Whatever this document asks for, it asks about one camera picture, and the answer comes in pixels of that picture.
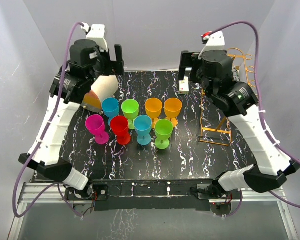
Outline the dark blue wine glass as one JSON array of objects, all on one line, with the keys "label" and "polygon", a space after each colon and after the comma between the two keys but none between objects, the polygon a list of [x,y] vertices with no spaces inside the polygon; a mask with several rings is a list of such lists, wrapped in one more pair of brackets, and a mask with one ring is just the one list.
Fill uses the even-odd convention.
[{"label": "dark blue wine glass", "polygon": [[110,125],[111,120],[119,115],[119,102],[116,98],[109,97],[102,102],[101,106],[104,114],[108,117],[108,125]]}]

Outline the pale green wine glass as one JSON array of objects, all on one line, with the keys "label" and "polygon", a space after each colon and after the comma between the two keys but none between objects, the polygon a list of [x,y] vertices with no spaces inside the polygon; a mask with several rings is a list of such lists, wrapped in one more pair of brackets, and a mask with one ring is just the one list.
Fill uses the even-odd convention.
[{"label": "pale green wine glass", "polygon": [[139,103],[134,99],[127,99],[121,105],[123,115],[128,119],[128,128],[134,130],[134,121],[139,115]]}]

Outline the yellow wine glass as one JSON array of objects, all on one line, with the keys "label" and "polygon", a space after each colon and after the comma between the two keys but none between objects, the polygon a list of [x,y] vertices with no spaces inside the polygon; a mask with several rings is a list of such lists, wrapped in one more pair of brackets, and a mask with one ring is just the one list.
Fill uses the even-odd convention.
[{"label": "yellow wine glass", "polygon": [[145,112],[152,119],[152,128],[155,128],[162,113],[163,103],[158,98],[149,98],[145,102]]},{"label": "yellow wine glass", "polygon": [[176,127],[178,124],[177,117],[180,114],[182,107],[182,102],[178,98],[169,98],[164,102],[165,119],[169,120],[173,127]]}]

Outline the red wine glass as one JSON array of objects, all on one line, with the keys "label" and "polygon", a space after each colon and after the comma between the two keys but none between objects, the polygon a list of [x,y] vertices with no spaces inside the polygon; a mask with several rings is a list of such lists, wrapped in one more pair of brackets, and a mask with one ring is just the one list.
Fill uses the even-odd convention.
[{"label": "red wine glass", "polygon": [[128,119],[124,116],[115,116],[110,122],[110,128],[116,135],[117,143],[120,145],[127,145],[131,141],[129,133]]}]

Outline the magenta wine glass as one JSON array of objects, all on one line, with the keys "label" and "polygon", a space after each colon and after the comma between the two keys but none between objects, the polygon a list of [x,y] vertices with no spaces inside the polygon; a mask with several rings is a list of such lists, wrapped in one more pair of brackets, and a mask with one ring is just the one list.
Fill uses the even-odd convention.
[{"label": "magenta wine glass", "polygon": [[105,122],[102,116],[94,114],[85,121],[88,131],[94,136],[95,142],[99,145],[106,144],[109,141],[109,134],[106,132]]}]

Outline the light blue wine glass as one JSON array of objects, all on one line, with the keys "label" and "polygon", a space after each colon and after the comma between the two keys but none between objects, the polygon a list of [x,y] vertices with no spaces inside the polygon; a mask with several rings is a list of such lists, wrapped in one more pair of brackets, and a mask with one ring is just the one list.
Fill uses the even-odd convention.
[{"label": "light blue wine glass", "polygon": [[137,134],[137,142],[142,145],[148,145],[152,138],[150,132],[152,130],[152,119],[147,115],[139,115],[134,120],[134,130]]}]

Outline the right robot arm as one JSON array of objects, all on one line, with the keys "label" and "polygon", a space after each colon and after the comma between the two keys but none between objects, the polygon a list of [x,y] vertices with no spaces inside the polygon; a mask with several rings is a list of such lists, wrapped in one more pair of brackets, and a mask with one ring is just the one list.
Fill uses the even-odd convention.
[{"label": "right robot arm", "polygon": [[201,84],[206,97],[239,130],[256,160],[245,168],[223,172],[199,193],[223,199],[231,191],[243,188],[257,193],[280,188],[289,175],[300,169],[300,164],[279,149],[280,144],[260,116],[260,102],[254,91],[247,83],[235,80],[233,59],[227,51],[182,51],[180,80],[187,68],[191,68],[189,80]]}]

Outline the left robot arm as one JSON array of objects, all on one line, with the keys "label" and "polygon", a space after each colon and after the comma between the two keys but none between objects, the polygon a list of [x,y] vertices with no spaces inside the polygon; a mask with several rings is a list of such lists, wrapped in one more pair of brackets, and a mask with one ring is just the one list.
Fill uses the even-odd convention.
[{"label": "left robot arm", "polygon": [[45,178],[63,183],[83,200],[93,195],[88,177],[60,157],[60,150],[70,123],[87,94],[102,102],[118,89],[117,76],[124,74],[123,50],[114,46],[115,60],[101,45],[91,39],[80,39],[67,50],[63,66],[49,90],[48,108],[36,140],[18,161]]}]

